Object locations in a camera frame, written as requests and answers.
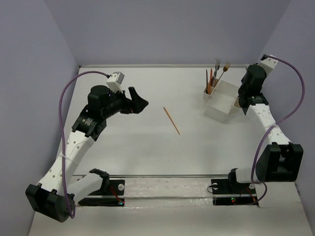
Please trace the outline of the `gold knife dark handle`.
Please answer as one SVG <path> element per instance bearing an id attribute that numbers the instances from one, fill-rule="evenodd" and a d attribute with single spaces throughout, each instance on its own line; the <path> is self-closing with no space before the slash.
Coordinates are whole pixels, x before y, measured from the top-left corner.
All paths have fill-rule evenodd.
<path id="1" fill-rule="evenodd" d="M 205 88 L 205 93 L 208 94 L 208 83 L 209 83 L 209 80 L 208 80 L 208 70 L 206 69 L 206 88 Z"/>

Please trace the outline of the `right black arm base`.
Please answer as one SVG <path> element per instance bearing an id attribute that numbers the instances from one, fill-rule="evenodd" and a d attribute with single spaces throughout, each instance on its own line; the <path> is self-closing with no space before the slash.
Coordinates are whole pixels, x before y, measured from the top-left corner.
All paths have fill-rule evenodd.
<path id="1" fill-rule="evenodd" d="M 207 191 L 212 193 L 214 206 L 251 205 L 258 200 L 253 184 L 234 184 L 230 183 L 227 178 L 211 179 Z"/>

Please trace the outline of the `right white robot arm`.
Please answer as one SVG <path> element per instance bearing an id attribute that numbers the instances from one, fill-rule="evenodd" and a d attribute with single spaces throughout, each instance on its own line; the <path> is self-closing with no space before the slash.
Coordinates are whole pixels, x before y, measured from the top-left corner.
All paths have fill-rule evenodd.
<path id="1" fill-rule="evenodd" d="M 294 144 L 273 118 L 261 89 L 278 61 L 266 59 L 247 68 L 238 90 L 238 102 L 244 115 L 258 128 L 260 142 L 251 168 L 234 168 L 226 181 L 227 189 L 237 193 L 245 184 L 296 181 L 303 148 Z"/>

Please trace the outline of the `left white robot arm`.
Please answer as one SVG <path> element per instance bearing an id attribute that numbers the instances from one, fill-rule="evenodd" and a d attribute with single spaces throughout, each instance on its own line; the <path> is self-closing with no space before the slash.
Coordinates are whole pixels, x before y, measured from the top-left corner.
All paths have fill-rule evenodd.
<path id="1" fill-rule="evenodd" d="M 107 86 L 94 86 L 88 103 L 72 126 L 69 138 L 62 138 L 62 151 L 47 174 L 26 189 L 26 197 L 34 211 L 58 222 L 74 218 L 75 205 L 89 194 L 108 191 L 109 174 L 92 169 L 85 178 L 71 184 L 70 180 L 87 151 L 106 128 L 106 121 L 116 113 L 139 114 L 148 101 L 129 87 L 131 98 L 124 91 L 113 92 Z"/>

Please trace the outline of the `silver fork dark handle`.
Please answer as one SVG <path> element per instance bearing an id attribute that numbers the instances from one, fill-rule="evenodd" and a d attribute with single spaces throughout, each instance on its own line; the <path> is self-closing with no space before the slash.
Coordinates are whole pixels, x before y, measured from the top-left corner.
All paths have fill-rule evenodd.
<path id="1" fill-rule="evenodd" d="M 212 76 L 212 86 L 215 85 L 215 79 L 216 79 L 216 76 L 217 76 L 217 71 L 219 70 L 220 65 L 221 65 L 221 60 L 220 59 L 215 59 L 215 61 L 216 61 L 216 64 L 215 64 L 215 70 L 214 70 L 214 73 L 213 73 L 213 76 Z"/>

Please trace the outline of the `orange chopstick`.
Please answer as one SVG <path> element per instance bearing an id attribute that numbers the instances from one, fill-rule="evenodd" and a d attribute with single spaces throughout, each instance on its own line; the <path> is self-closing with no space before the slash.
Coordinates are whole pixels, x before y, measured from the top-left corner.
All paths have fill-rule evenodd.
<path id="1" fill-rule="evenodd" d="M 176 132 L 180 135 L 180 131 L 179 131 L 178 127 L 176 126 L 174 120 L 172 119 L 170 113 L 168 112 L 168 110 L 167 110 L 165 107 L 163 107 L 163 109 L 164 109 L 166 115 L 168 116 L 168 118 L 170 119 L 171 123 L 173 124 L 173 126 L 174 126 Z"/>

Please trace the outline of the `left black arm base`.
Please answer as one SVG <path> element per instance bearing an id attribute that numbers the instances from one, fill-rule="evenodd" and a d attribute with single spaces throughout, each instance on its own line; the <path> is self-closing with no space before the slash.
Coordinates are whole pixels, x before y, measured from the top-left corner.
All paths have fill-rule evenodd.
<path id="1" fill-rule="evenodd" d="M 78 202 L 82 207 L 124 207 L 125 180 L 110 179 L 109 186 L 89 194 Z"/>

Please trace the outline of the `gold fork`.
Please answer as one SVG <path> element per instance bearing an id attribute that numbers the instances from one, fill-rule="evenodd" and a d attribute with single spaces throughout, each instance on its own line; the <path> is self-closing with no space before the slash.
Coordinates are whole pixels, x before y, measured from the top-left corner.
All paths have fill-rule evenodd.
<path id="1" fill-rule="evenodd" d="M 223 72 L 222 72 L 222 74 L 220 75 L 220 77 L 216 80 L 216 82 L 215 82 L 215 86 L 218 84 L 218 82 L 219 82 L 219 80 L 222 78 L 222 76 L 223 76 L 223 74 L 230 68 L 230 63 L 229 62 L 227 62 L 225 65 L 224 65 L 224 67 L 223 67 Z"/>

